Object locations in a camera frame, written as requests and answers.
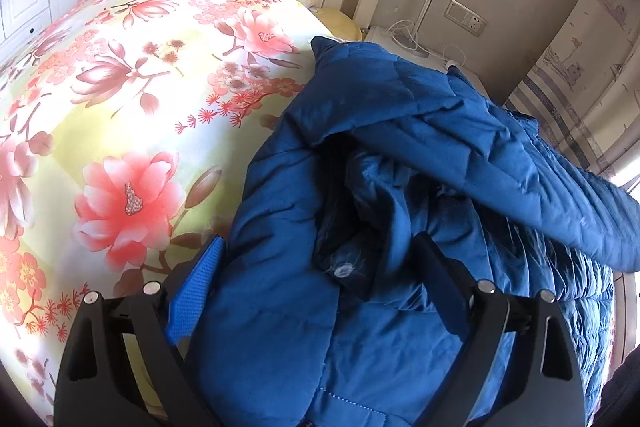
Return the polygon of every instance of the silver lamp pole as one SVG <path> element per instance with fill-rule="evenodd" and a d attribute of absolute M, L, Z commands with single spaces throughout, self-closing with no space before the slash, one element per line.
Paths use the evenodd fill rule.
<path fill-rule="evenodd" d="M 429 57 L 428 52 L 424 52 L 420 48 L 413 50 L 412 47 L 417 44 L 418 31 L 420 31 L 420 26 L 422 26 L 422 23 L 424 22 L 424 18 L 427 15 L 427 10 L 429 9 L 429 6 L 431 6 L 431 1 L 433 0 L 426 0 L 424 2 L 424 6 L 420 11 L 420 16 L 418 17 L 418 20 L 415 22 L 414 30 L 409 35 L 406 35 L 402 32 L 396 33 L 394 35 L 394 40 L 396 41 L 397 44 L 400 44 L 400 46 L 405 48 L 407 51 L 412 52 L 412 54 L 418 55 L 418 57 L 424 57 L 424 58 Z"/>

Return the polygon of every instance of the blue puffer jacket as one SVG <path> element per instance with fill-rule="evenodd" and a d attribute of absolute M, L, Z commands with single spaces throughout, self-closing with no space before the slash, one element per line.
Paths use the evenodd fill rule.
<path fill-rule="evenodd" d="M 216 412 L 228 427 L 414 422 L 460 349 L 408 253 L 426 230 L 476 279 L 556 293 L 591 415 L 610 267 L 640 269 L 638 204 L 457 70 L 366 42 L 312 47 L 316 76 L 249 166 L 228 264 L 191 343 Z M 511 343 L 475 415 L 494 402 Z"/>

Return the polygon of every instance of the power socket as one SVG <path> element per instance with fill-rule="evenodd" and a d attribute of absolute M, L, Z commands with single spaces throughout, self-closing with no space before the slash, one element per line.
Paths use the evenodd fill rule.
<path fill-rule="evenodd" d="M 456 0 L 449 3 L 444 16 L 476 37 L 482 34 L 487 25 L 486 20 Z"/>

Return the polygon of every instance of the curtain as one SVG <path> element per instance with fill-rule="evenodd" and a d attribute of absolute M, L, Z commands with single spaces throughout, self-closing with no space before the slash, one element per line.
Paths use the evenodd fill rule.
<path fill-rule="evenodd" d="M 578 0 L 505 103 L 577 166 L 630 192 L 640 185 L 639 31 L 640 0 Z"/>

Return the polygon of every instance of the floral comforter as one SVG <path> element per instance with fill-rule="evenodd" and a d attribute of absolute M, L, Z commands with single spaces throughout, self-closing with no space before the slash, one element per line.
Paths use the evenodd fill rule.
<path fill-rule="evenodd" d="M 291 0 L 81 0 L 0 68 L 0 360 L 47 423 L 82 296 L 225 235 L 318 34 Z"/>

